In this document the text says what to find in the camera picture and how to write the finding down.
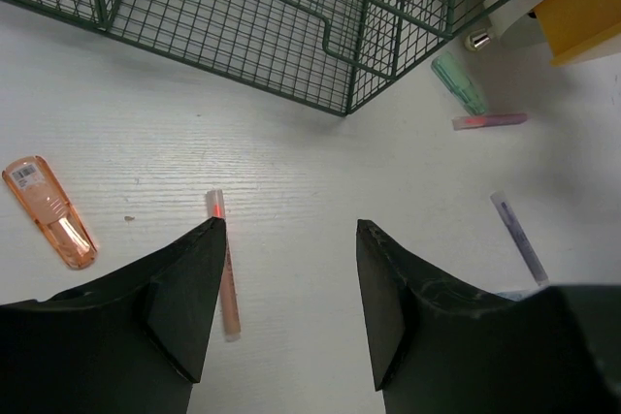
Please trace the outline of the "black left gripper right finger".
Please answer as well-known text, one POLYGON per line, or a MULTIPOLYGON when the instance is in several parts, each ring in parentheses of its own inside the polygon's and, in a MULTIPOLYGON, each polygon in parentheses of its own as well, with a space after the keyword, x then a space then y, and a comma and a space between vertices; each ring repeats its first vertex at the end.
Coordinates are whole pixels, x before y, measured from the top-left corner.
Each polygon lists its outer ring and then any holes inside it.
POLYGON ((356 262, 375 388, 389 413, 616 413, 620 290, 513 301, 404 249, 370 220, 356 262))

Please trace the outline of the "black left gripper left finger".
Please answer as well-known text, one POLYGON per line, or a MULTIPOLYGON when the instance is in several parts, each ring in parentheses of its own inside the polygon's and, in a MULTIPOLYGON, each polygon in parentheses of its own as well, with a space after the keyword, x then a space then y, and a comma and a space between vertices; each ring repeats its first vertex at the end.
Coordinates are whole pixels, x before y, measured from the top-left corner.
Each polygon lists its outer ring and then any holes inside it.
POLYGON ((201 380, 223 272, 212 218, 52 298, 1 308, 5 413, 183 413, 201 380))

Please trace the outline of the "orange highlighter pen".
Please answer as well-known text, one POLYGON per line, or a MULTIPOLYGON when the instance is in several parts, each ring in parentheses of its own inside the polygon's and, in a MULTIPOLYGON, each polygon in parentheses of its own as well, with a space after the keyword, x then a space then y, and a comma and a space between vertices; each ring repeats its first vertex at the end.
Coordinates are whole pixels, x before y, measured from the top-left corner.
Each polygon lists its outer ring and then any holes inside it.
MULTIPOLYGON (((210 217, 226 218, 223 192, 220 189, 208 191, 206 203, 210 217)), ((228 239, 225 240, 225 260, 220 282, 219 300, 225 338, 229 342, 237 341, 241 337, 242 327, 228 239)))

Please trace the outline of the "pink purple highlighter pen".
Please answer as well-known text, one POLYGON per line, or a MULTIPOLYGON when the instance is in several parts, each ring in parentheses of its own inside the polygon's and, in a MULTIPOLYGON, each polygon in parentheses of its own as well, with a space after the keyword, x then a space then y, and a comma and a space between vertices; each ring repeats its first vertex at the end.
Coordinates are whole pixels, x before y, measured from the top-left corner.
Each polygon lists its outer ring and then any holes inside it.
POLYGON ((452 126, 455 131, 471 130, 487 127, 501 127, 519 125, 528 120, 526 113, 508 114, 486 114, 469 115, 452 119, 452 126))

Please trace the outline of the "round drawer organizer box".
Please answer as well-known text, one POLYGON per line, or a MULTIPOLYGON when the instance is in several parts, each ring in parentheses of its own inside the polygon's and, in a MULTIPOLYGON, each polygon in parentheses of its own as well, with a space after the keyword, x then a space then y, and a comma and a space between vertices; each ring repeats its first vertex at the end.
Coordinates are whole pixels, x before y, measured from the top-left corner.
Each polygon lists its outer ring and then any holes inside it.
POLYGON ((465 37, 467 50, 547 43, 558 67, 620 52, 620 0, 510 0, 485 17, 465 37))

